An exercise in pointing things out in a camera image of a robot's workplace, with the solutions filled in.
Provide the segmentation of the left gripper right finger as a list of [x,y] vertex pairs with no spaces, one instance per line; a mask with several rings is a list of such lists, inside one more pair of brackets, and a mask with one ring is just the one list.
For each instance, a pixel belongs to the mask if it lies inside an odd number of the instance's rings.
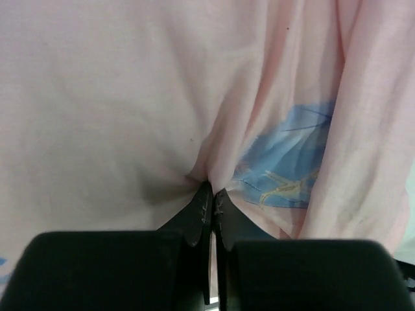
[[215,196],[221,310],[413,310],[414,270],[371,240],[283,240]]

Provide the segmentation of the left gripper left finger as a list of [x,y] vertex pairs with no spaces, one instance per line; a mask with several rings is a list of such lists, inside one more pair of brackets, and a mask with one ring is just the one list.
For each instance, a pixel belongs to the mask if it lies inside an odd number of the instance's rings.
[[209,304],[213,192],[155,231],[42,233],[25,248],[2,310],[203,310]]

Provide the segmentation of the pink pillowcase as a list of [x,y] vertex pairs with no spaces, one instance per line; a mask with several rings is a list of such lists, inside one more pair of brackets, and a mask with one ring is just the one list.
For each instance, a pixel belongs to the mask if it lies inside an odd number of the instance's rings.
[[1,284],[37,234],[155,229],[203,181],[395,252],[413,160],[413,1],[1,2]]

